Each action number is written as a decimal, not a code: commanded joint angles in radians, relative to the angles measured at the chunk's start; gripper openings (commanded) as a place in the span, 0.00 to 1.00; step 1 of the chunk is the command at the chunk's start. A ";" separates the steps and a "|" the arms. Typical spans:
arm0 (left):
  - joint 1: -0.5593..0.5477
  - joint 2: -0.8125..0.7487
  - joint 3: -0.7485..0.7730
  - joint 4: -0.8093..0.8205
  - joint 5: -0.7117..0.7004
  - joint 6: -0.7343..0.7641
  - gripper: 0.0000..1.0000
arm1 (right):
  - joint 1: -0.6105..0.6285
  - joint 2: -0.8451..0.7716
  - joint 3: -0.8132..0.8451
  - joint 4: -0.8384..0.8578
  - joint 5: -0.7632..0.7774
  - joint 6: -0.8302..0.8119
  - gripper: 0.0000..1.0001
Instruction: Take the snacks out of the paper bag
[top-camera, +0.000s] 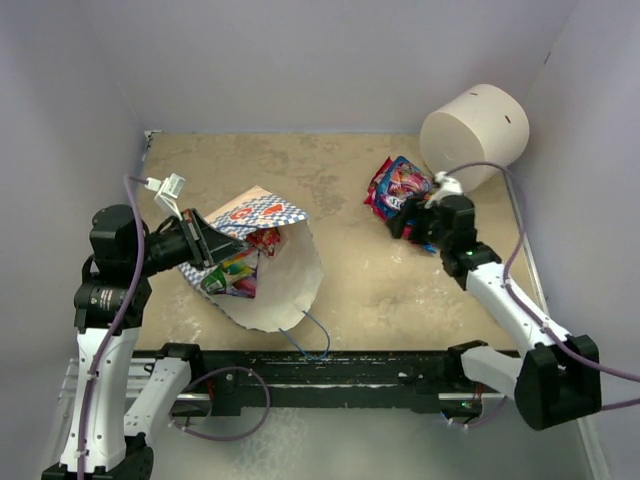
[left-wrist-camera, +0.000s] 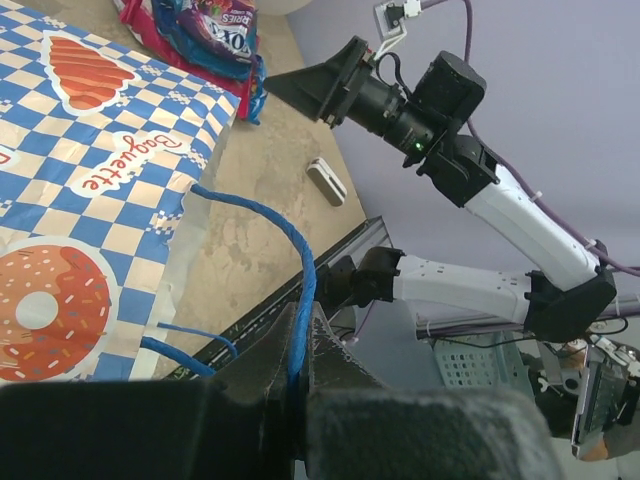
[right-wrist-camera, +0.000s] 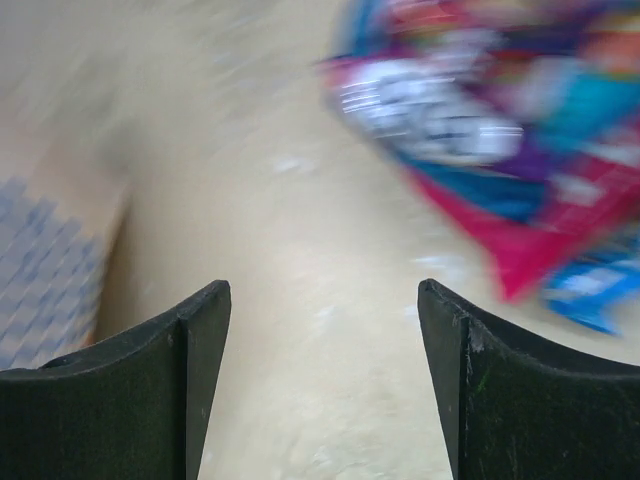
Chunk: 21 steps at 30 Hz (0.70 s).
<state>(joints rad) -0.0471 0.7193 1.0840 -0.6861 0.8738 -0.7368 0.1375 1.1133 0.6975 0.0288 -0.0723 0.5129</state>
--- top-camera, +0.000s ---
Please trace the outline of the purple Fox's sweets bag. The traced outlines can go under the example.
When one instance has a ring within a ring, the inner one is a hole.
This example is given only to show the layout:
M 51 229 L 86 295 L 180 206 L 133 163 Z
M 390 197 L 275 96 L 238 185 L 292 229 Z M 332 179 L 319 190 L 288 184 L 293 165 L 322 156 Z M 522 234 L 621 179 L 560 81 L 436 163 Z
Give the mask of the purple Fox's sweets bag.
M 421 198 L 421 194 L 417 192 L 401 193 L 400 195 L 377 193 L 373 200 L 372 210 L 375 215 L 386 221 L 397 215 L 407 200 L 414 198 Z

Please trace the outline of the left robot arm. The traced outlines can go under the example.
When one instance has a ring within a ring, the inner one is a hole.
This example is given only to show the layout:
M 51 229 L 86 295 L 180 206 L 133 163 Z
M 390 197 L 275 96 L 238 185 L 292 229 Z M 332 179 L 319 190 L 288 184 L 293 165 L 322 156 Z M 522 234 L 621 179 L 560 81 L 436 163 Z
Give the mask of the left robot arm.
M 206 369 L 195 344 L 167 344 L 141 393 L 127 401 L 131 361 L 151 296 L 151 276 L 188 263 L 204 270 L 241 253 L 245 242 L 212 228 L 194 209 L 151 232 L 137 208 L 98 211 L 92 254 L 74 296 L 79 371 L 70 430 L 45 479 L 148 479 L 154 438 L 180 391 L 202 387 Z

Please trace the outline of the orange snack packet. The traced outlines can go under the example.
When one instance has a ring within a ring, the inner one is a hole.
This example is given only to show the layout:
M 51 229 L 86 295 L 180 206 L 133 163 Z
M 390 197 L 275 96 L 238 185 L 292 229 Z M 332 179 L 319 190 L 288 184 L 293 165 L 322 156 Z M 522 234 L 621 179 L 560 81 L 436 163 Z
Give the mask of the orange snack packet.
M 257 291 L 257 272 L 260 252 L 249 249 L 232 259 L 224 261 L 220 267 L 226 286 L 220 294 L 253 299 Z

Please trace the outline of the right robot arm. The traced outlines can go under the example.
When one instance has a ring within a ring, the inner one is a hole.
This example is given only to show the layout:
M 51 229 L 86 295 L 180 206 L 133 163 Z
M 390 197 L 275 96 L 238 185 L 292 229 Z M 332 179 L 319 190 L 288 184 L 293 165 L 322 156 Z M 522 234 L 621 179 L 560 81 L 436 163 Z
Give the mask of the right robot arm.
M 525 423 L 541 431 L 600 411 L 599 351 L 548 318 L 509 276 L 499 255 L 477 238 L 474 203 L 463 195 L 405 201 L 386 222 L 394 238 L 431 244 L 444 271 L 475 297 L 517 345 L 516 358 L 479 343 L 458 349 L 446 383 L 467 391 L 482 383 L 514 401 Z

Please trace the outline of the blue checkered paper bag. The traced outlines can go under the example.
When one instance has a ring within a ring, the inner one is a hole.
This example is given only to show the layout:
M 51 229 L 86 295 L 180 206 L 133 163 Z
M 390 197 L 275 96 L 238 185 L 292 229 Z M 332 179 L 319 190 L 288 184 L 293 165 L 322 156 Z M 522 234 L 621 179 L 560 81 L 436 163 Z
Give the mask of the blue checkered paper bag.
M 310 309 L 324 272 L 310 230 L 309 214 L 280 196 L 254 186 L 206 216 L 205 220 L 216 230 L 246 243 L 249 233 L 276 227 L 281 235 L 280 247 L 275 257 L 268 258 L 248 243 L 249 249 L 260 252 L 257 291 L 253 299 L 219 292 L 207 295 L 200 289 L 203 277 L 224 261 L 204 270 L 181 264 L 179 270 L 187 283 L 241 327 L 280 333 L 304 358 L 326 359 L 328 349 L 315 353 L 307 351 L 290 333 L 303 318 L 317 321 Z

